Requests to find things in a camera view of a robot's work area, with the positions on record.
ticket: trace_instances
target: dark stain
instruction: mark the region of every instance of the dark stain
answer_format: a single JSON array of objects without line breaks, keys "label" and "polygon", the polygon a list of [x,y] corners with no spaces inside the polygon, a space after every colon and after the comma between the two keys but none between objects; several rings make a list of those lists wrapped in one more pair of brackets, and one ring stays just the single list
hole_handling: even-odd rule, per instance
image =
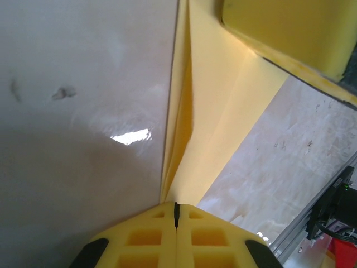
[{"label": "dark stain", "polygon": [[15,78],[11,79],[10,82],[10,93],[11,95],[13,95],[13,97],[15,98],[16,102],[20,103],[21,102],[21,96],[20,96],[20,86],[17,83],[17,80]]},{"label": "dark stain", "polygon": [[70,85],[66,85],[64,87],[60,87],[57,92],[52,96],[53,101],[58,101],[64,98],[72,98],[77,95],[77,91],[74,87]]}]

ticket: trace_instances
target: white surface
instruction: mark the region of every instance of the white surface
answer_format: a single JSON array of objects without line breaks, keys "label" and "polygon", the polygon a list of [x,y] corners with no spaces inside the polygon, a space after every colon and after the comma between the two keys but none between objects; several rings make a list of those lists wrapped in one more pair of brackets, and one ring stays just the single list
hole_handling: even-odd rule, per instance
[{"label": "white surface", "polygon": [[356,136],[356,111],[289,77],[198,206],[269,244],[357,151]]},{"label": "white surface", "polygon": [[[0,267],[67,267],[158,203],[176,5],[1,4]],[[52,100],[60,87],[76,96]]]}]

